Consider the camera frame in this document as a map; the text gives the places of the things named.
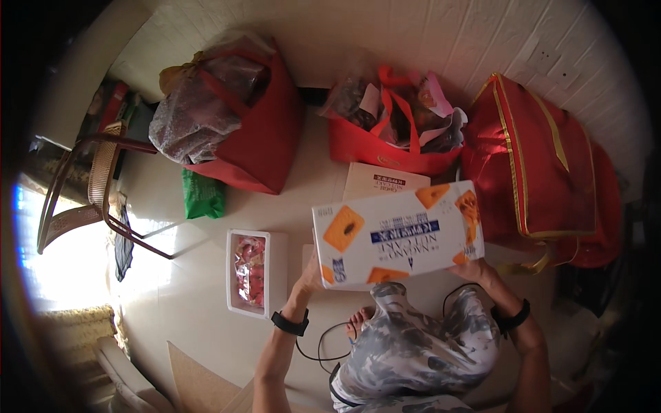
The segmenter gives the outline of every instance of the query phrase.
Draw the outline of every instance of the person's left hand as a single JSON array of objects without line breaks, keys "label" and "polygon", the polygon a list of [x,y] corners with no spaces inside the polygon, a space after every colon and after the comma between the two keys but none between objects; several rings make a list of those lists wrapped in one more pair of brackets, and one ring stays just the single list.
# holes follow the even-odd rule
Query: person's left hand
[{"label": "person's left hand", "polygon": [[316,247],[296,284],[299,284],[304,291],[310,294],[324,289],[324,286],[321,284],[321,267],[319,266]]}]

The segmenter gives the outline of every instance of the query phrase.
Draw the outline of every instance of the black wristband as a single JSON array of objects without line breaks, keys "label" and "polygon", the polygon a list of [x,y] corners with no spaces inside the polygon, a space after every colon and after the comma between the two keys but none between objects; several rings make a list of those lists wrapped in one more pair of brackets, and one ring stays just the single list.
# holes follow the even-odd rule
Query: black wristband
[{"label": "black wristband", "polygon": [[529,315],[530,303],[527,299],[524,299],[524,307],[514,317],[501,317],[498,314],[495,306],[491,309],[491,316],[498,325],[498,329],[500,330],[500,333],[503,335],[503,337],[505,337],[505,339],[507,339],[507,331],[519,327],[521,324],[523,324]]},{"label": "black wristband", "polygon": [[273,315],[271,316],[271,321],[273,322],[273,324],[275,324],[276,327],[278,327],[280,330],[284,332],[288,332],[289,334],[293,334],[294,336],[303,337],[303,333],[305,333],[305,329],[307,328],[307,325],[310,323],[310,321],[307,319],[308,309],[305,309],[303,322],[300,324],[296,324],[294,322],[289,321],[288,319],[285,319],[280,313],[273,313]]}]

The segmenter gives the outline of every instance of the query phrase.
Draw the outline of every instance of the black strap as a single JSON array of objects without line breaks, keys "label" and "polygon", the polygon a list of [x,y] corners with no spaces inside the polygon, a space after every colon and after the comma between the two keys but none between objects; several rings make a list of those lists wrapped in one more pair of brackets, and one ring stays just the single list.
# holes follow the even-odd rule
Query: black strap
[{"label": "black strap", "polygon": [[282,316],[281,311],[280,313],[273,313],[273,315],[271,316],[271,321],[280,330],[284,332],[288,332],[289,334],[293,334],[294,336],[303,337],[303,333],[305,333],[305,329],[307,328],[307,325],[310,323],[310,320],[307,319],[308,312],[309,312],[308,309],[305,309],[303,322],[300,324],[296,324],[295,322],[291,322],[288,319],[285,319]]},{"label": "black strap", "polygon": [[524,299],[524,307],[519,311],[514,317],[501,317],[494,306],[491,309],[491,316],[498,325],[500,333],[507,339],[507,331],[513,330],[519,327],[530,315],[530,303],[527,299]]},{"label": "black strap", "polygon": [[337,363],[337,365],[335,366],[335,368],[332,370],[332,373],[330,374],[330,379],[329,379],[330,392],[331,392],[332,395],[335,396],[339,401],[341,401],[342,403],[346,404],[347,406],[351,406],[351,407],[358,407],[358,406],[360,406],[360,404],[358,404],[358,403],[350,402],[349,400],[346,400],[345,398],[342,398],[339,394],[337,394],[337,392],[335,391],[335,389],[332,387],[332,380],[335,378],[335,375],[337,374],[337,371],[338,371],[339,369],[340,369],[340,364]]}]

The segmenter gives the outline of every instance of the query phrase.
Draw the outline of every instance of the white sofa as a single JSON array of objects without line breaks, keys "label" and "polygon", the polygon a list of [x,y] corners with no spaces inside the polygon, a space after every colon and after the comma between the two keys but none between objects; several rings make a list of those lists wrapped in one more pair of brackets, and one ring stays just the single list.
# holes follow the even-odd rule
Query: white sofa
[{"label": "white sofa", "polygon": [[98,363],[117,388],[111,412],[175,413],[172,404],[136,369],[113,337],[101,337],[94,347]]}]

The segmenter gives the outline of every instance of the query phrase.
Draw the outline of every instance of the bare foot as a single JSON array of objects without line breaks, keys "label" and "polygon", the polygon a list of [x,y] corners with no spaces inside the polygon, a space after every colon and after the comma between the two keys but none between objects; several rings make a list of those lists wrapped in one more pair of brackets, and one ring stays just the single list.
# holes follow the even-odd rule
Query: bare foot
[{"label": "bare foot", "polygon": [[356,314],[349,317],[349,324],[344,326],[344,331],[346,331],[346,335],[351,340],[355,340],[360,335],[363,322],[374,317],[374,311],[376,311],[376,307],[374,306],[363,307]]}]

